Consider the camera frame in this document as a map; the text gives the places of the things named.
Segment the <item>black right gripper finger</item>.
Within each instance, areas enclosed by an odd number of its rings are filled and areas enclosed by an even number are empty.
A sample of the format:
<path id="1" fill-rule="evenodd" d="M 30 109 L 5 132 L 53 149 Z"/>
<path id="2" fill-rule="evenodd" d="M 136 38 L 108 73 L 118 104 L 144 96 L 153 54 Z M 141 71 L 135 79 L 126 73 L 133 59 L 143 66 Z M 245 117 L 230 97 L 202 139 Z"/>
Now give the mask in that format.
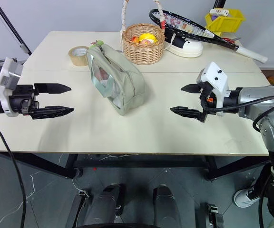
<path id="1" fill-rule="evenodd" d="M 199 84 L 188 84 L 181 88 L 181 91 L 199 94 L 202 91 L 202 87 Z"/>
<path id="2" fill-rule="evenodd" d="M 208 115 L 208 112 L 205 110 L 200 112 L 196 109 L 189 109 L 188 107 L 183 107 L 183 106 L 172 107 L 170 108 L 170 110 L 179 116 L 197 119 L 202 123 L 205 122 L 206 117 Z"/>

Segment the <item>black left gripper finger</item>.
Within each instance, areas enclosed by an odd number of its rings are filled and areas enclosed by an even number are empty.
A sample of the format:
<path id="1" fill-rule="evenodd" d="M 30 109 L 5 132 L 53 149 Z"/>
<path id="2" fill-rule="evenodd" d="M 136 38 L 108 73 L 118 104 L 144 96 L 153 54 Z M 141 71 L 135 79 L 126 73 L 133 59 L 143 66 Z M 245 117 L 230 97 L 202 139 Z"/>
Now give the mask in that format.
<path id="1" fill-rule="evenodd" d="M 37 94 L 48 93 L 48 94 L 61 94 L 71 91 L 71 88 L 58 83 L 35 83 L 34 88 Z"/>
<path id="2" fill-rule="evenodd" d="M 32 109 L 29 115 L 33 120 L 37 119 L 48 119 L 67 115 L 73 112 L 73 108 L 64 106 L 46 106 L 44 108 Z"/>

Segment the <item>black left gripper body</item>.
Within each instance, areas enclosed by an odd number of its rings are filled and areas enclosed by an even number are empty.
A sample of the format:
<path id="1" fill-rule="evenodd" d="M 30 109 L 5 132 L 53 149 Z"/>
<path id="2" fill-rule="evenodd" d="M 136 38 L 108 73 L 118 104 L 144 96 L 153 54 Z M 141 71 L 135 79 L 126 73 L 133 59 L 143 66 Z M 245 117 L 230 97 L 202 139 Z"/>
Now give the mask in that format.
<path id="1" fill-rule="evenodd" d="M 14 113 L 36 116 L 39 102 L 36 96 L 39 95 L 38 84 L 17 85 L 9 97 L 10 106 Z"/>

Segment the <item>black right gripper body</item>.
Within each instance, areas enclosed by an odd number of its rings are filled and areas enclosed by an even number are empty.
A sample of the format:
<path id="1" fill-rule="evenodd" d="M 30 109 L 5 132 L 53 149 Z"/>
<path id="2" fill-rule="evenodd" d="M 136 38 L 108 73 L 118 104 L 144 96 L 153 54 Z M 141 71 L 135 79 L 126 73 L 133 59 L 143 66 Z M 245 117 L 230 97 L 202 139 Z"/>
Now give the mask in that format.
<path id="1" fill-rule="evenodd" d="M 208 98 L 211 98 L 212 92 L 213 92 L 213 86 L 210 85 L 208 82 L 200 83 L 200 87 L 202 88 L 202 92 L 200 95 L 200 102 L 201 106 L 204 111 L 206 111 L 208 114 L 216 114 L 216 111 L 209 111 L 209 102 Z"/>

